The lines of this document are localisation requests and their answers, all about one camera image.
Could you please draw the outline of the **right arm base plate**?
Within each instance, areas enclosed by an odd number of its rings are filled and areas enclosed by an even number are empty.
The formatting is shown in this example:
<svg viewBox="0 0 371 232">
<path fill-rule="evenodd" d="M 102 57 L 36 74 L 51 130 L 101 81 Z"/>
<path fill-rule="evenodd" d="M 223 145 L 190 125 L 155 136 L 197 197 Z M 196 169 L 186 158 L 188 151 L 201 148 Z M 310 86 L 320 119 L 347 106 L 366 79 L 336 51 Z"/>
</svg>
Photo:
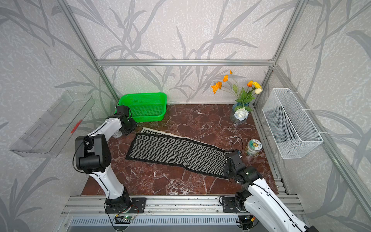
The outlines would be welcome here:
<svg viewBox="0 0 371 232">
<path fill-rule="evenodd" d="M 223 207 L 224 213 L 244 213 L 246 209 L 241 200 L 235 197 L 220 196 L 219 203 Z"/>
</svg>

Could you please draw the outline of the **black white knitted scarf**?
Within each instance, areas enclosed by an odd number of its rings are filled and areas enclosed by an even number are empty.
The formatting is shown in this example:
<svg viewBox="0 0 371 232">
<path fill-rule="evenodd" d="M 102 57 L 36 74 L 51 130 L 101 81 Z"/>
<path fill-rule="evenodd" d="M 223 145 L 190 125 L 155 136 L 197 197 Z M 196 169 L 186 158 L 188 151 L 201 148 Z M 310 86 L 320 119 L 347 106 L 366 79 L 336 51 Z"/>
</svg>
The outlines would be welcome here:
<svg viewBox="0 0 371 232">
<path fill-rule="evenodd" d="M 193 173 L 228 179 L 223 175 L 225 155 L 233 151 L 143 128 L 132 141 L 126 159 L 177 166 Z"/>
</svg>

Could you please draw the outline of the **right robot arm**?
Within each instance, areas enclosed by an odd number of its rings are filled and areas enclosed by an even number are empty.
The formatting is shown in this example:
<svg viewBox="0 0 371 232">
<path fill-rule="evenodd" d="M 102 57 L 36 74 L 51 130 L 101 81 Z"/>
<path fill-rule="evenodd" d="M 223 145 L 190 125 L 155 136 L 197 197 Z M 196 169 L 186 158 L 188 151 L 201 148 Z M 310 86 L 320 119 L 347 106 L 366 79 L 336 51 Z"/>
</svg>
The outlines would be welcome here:
<svg viewBox="0 0 371 232">
<path fill-rule="evenodd" d="M 239 151 L 226 156 L 224 173 L 242 186 L 235 193 L 236 209 L 253 215 L 269 232 L 317 232 L 292 213 L 271 190 L 263 176 L 246 166 Z"/>
</svg>

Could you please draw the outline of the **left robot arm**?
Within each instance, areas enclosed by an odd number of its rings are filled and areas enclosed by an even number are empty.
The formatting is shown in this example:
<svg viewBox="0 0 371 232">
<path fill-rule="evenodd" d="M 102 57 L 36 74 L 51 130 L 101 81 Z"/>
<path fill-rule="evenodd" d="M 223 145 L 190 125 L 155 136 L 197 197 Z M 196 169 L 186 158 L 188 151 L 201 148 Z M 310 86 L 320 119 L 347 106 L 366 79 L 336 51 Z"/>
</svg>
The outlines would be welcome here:
<svg viewBox="0 0 371 232">
<path fill-rule="evenodd" d="M 108 140 L 128 135 L 136 128 L 131 109 L 124 105 L 116 107 L 116 113 L 109 116 L 93 132 L 75 139 L 75 153 L 72 165 L 79 173 L 90 175 L 106 195 L 105 205 L 114 212 L 127 210 L 132 206 L 127 189 L 114 174 Z"/>
</svg>

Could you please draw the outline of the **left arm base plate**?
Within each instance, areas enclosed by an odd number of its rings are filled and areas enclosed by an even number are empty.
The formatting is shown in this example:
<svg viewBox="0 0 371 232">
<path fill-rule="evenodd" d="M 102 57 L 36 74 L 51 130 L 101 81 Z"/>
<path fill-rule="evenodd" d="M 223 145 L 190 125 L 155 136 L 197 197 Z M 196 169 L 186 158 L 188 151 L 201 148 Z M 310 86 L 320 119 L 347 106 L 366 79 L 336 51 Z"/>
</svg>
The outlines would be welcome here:
<svg viewBox="0 0 371 232">
<path fill-rule="evenodd" d="M 143 214 L 145 211 L 147 199 L 144 197 L 131 198 L 126 202 L 122 198 L 106 199 L 105 201 L 105 213 L 106 214 L 118 214 L 128 212 L 131 214 Z"/>
</svg>

